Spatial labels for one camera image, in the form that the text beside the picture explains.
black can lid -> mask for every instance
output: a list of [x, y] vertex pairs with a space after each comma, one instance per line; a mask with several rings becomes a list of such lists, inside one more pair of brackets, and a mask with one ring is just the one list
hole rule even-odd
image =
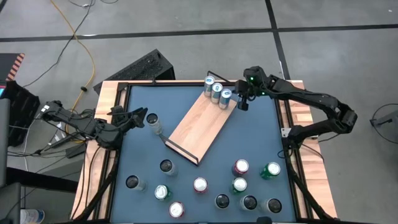
[[165, 159], [165, 160], [163, 160], [163, 161], [160, 163], [160, 169], [161, 169], [163, 172], [168, 172], [168, 171], [172, 170], [172, 168], [173, 168], [173, 163], [172, 163], [172, 161], [170, 161], [170, 160], [168, 160], [168, 159]]
[[154, 123], [156, 123], [156, 121], [157, 121], [157, 115], [156, 114], [154, 114], [154, 113], [148, 114], [147, 122], [149, 124], [154, 124]]
[[249, 209], [253, 210], [257, 207], [257, 200], [254, 196], [248, 195], [243, 199], [243, 205]]
[[126, 180], [126, 186], [130, 189], [133, 189], [134, 187], [137, 187], [138, 182], [138, 177], [136, 175], [131, 175]]
[[268, 208], [273, 213], [279, 213], [282, 210], [282, 204], [278, 199], [270, 199], [268, 201]]
[[216, 204], [220, 208], [226, 208], [229, 205], [229, 198], [225, 194], [220, 194], [216, 197]]

yellow cable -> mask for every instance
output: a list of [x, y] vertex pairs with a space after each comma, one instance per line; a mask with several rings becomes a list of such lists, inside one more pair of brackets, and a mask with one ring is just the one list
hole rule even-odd
[[[91, 83], [91, 81], [93, 80], [93, 78], [94, 78], [94, 76], [95, 76], [95, 63], [94, 63], [93, 56], [90, 54], [90, 51], [87, 49], [87, 47], [86, 47], [84, 44], [82, 44], [82, 43], [80, 42], [80, 40], [77, 38], [77, 36], [76, 36], [76, 31], [74, 30], [74, 28], [72, 27], [72, 25], [70, 25], [70, 22], [69, 22], [68, 19], [65, 17], [65, 15], [62, 13], [62, 11], [60, 10], [60, 8], [58, 8], [58, 6], [53, 2], [53, 0], [50, 0], [50, 1], [51, 1], [51, 3], [53, 4], [53, 6], [58, 10], [58, 12], [60, 12], [60, 14], [61, 14], [61, 16], [63, 17], [63, 19], [65, 20], [65, 22], [67, 22], [69, 28], [70, 28], [70, 29], [72, 30], [72, 32], [73, 32], [73, 36], [75, 37], [76, 41], [77, 41], [82, 47], [84, 47], [84, 49], [87, 51], [88, 55], [90, 56], [91, 63], [93, 64], [93, 73], [91, 74], [90, 79], [87, 81], [87, 83], [86, 83], [86, 85], [85, 85], [85, 88], [86, 88], [86, 87]], [[73, 107], [72, 107], [72, 111], [76, 108], [77, 103], [79, 102], [79, 100], [80, 100], [80, 98], [81, 98], [83, 92], [84, 92], [83, 90], [80, 91], [80, 94], [79, 94], [79, 96], [77, 97], [77, 99], [76, 99], [76, 101], [75, 101], [75, 104], [74, 104]], [[66, 130], [66, 133], [69, 132], [69, 126], [68, 126], [68, 125], [65, 126], [65, 130]]]

floor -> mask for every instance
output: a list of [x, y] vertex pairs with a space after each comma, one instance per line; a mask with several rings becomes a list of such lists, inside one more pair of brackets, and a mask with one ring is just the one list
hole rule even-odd
[[[86, 13], [68, 1], [55, 2], [73, 27]], [[202, 78], [207, 70], [241, 78], [245, 68], [260, 65], [267, 74], [303, 80], [311, 91], [336, 96], [359, 116], [351, 134], [321, 143], [337, 214], [342, 220], [396, 223], [397, 145], [379, 137], [369, 119], [380, 106], [398, 103], [397, 21], [394, 0], [119, 0], [97, 1], [77, 34], [86, 35], [82, 42], [94, 56], [94, 84], [159, 49], [173, 64], [177, 79]], [[70, 35], [48, 0], [8, 0], [0, 12], [0, 52], [26, 54], [16, 77], [20, 85], [51, 66]], [[41, 102], [61, 100], [70, 108], [90, 73], [90, 58], [73, 41], [61, 62], [28, 89]], [[77, 110], [94, 108], [97, 100], [89, 91]], [[325, 119], [317, 110], [313, 118]], [[28, 152], [43, 147], [55, 131], [40, 121], [32, 129], [38, 131], [29, 134]], [[386, 125], [380, 132], [398, 141], [396, 127]], [[29, 170], [57, 159], [30, 158]], [[64, 159], [47, 171], [73, 173], [81, 160]], [[9, 158], [8, 166], [25, 169], [20, 158]], [[49, 199], [56, 195], [65, 200]], [[73, 198], [40, 190], [27, 198], [27, 207], [47, 210], [51, 222], [64, 221]]]

blue tabletop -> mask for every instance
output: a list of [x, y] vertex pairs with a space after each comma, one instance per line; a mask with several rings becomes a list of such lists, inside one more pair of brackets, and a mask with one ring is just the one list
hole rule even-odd
[[[170, 136], [185, 114], [203, 91], [195, 86], [134, 86], [129, 99], [129, 111], [148, 107], [162, 123], [164, 135]], [[293, 203], [285, 161], [277, 157], [282, 150], [275, 103], [268, 97], [250, 103], [249, 111], [235, 109], [199, 166], [167, 148], [146, 124], [135, 128], [124, 137], [119, 171], [113, 198], [112, 223], [188, 223], [188, 222], [255, 222], [259, 216], [269, 216], [274, 222], [292, 222]], [[175, 177], [163, 174], [159, 164], [170, 159], [178, 169]], [[234, 179], [231, 168], [238, 159], [249, 162], [244, 175], [248, 187], [239, 196], [229, 191]], [[259, 171], [269, 162], [277, 162], [281, 172], [273, 180], [264, 180]], [[144, 192], [126, 187], [126, 179], [136, 175], [147, 182]], [[208, 191], [198, 195], [193, 191], [193, 181], [203, 177], [208, 181]], [[168, 202], [158, 201], [155, 188], [168, 185], [173, 192]], [[228, 195], [231, 203], [225, 210], [215, 207], [218, 194]], [[242, 211], [238, 200], [253, 195], [259, 202], [277, 198], [282, 203], [278, 214], [260, 209]], [[182, 202], [185, 213], [174, 219], [169, 215], [172, 202]]]

wooden table frame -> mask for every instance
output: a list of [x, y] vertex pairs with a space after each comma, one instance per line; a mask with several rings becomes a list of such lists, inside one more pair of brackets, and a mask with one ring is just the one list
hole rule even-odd
[[[298, 88], [304, 88], [302, 81], [291, 81], [292, 84]], [[177, 83], [186, 83], [199, 85], [203, 83], [203, 80], [157, 80], [156, 83], [161, 85], [171, 85]], [[107, 120], [109, 123], [112, 121], [112, 116], [107, 115], [110, 112], [110, 108], [116, 105], [126, 106], [129, 98], [128, 84], [133, 85], [155, 85], [149, 80], [141, 81], [105, 81], [103, 82], [101, 93], [99, 94], [99, 100], [96, 108], [95, 118], [101, 118]], [[295, 101], [275, 101], [277, 106], [277, 112], [280, 116], [279, 125], [281, 128], [288, 128], [292, 124], [306, 126], [312, 124], [312, 116], [310, 107], [297, 103]], [[310, 146], [312, 149], [320, 153], [320, 147], [316, 139], [306, 139], [304, 144]], [[98, 145], [96, 141], [92, 140], [88, 143], [85, 165], [82, 168], [82, 175], [80, 175], [79, 185], [75, 196], [75, 202], [73, 204], [72, 211], [75, 215], [71, 218], [76, 218], [84, 210], [86, 203], [88, 204], [91, 199], [97, 193], [101, 180], [107, 176], [113, 165], [113, 158], [115, 152], [108, 152], [105, 150], [99, 150], [93, 158]], [[90, 163], [91, 175], [90, 180], [88, 179]], [[316, 154], [309, 151], [305, 146], [294, 154], [290, 159], [296, 172], [300, 178], [305, 177], [305, 183], [308, 190], [311, 192], [315, 200], [323, 207], [323, 209], [331, 216], [336, 217], [335, 206], [330, 192], [328, 178], [326, 176], [325, 166], [323, 161]], [[85, 179], [83, 184], [83, 172], [85, 172]], [[111, 190], [112, 185], [107, 188], [103, 194], [101, 203], [96, 207], [94, 212], [91, 214], [89, 219], [108, 219], [110, 217], [110, 209], [113, 196], [110, 195], [113, 191]], [[294, 192], [292, 197], [297, 201], [297, 209], [295, 211], [296, 217], [307, 218], [312, 216], [312, 211], [306, 206], [306, 201], [303, 199], [301, 191], [297, 188], [292, 188]]]

